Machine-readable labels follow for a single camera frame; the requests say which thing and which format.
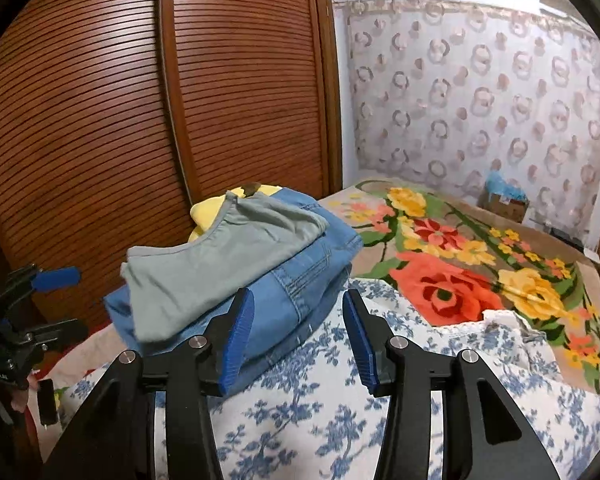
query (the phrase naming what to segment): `folded gray shirt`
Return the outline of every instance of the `folded gray shirt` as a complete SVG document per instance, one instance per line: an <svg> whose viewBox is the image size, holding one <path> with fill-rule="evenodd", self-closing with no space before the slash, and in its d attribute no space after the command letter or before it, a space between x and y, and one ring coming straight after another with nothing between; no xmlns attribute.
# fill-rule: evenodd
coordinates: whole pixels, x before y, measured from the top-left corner
<svg viewBox="0 0 600 480"><path fill-rule="evenodd" d="M327 228L309 211L256 192L228 191L209 230L177 247L131 247L120 275L131 299L136 337L176 335L242 287L302 251Z"/></svg>

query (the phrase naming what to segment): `wooden wardrobe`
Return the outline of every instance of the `wooden wardrobe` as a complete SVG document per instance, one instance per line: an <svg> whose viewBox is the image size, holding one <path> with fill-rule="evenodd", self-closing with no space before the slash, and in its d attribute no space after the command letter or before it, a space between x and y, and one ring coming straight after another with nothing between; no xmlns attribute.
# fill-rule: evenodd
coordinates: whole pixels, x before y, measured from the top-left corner
<svg viewBox="0 0 600 480"><path fill-rule="evenodd" d="M185 242L202 198L335 192L321 43L317 0L29 1L0 38L0 241L82 271L42 314L105 322L126 249Z"/></svg>

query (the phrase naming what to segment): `cardboard box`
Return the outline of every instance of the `cardboard box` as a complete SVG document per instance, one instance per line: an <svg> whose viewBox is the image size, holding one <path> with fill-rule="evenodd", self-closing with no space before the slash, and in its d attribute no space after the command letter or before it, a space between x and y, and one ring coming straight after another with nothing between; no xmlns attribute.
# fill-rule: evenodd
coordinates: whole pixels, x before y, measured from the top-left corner
<svg viewBox="0 0 600 480"><path fill-rule="evenodd" d="M505 198L497 193L489 193L486 189L478 200L478 207L519 224L522 223L528 206L528 200L523 202L522 200Z"/></svg>

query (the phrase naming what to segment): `floral blanket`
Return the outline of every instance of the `floral blanket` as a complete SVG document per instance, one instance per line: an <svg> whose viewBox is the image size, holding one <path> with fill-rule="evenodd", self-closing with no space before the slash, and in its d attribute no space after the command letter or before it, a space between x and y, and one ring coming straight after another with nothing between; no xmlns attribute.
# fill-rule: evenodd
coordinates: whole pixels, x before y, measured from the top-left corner
<svg viewBox="0 0 600 480"><path fill-rule="evenodd" d="M399 181L326 199L365 247L353 275L384 280L434 326L510 309L544 332L565 380L600 393L600 279L556 238Z"/></svg>
<svg viewBox="0 0 600 480"><path fill-rule="evenodd" d="M535 429L560 478L576 479L600 450L600 396L562 382L542 333L506 310L481 322L432 327L408 300L380 280L350 280L373 314L428 351L474 348ZM105 367L61 397L66 425ZM431 398L429 479L442 473L442 395ZM211 407L222 473L227 479L373 478L388 398L360 384L342 319L342 294L325 322L247 390ZM156 477L168 476L164 395L155 410Z"/></svg>

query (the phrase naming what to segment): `bolt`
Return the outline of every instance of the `bolt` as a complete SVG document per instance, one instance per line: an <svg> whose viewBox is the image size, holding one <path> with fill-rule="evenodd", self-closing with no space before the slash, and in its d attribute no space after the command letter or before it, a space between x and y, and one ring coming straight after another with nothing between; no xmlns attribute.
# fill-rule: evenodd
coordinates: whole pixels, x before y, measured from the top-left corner
<svg viewBox="0 0 600 480"><path fill-rule="evenodd" d="M120 361L123 365L128 365L132 363L136 358L136 353L133 350L125 350L118 357L118 361Z"/></svg>
<svg viewBox="0 0 600 480"><path fill-rule="evenodd" d="M206 345L206 337L203 335L195 335L189 339L189 346L191 348L202 348Z"/></svg>
<svg viewBox="0 0 600 480"><path fill-rule="evenodd" d="M480 358L474 350L462 350L461 356L468 363L475 363Z"/></svg>
<svg viewBox="0 0 600 480"><path fill-rule="evenodd" d="M389 344L394 348L407 348L407 346L409 346L409 340L401 335L394 335L389 339Z"/></svg>

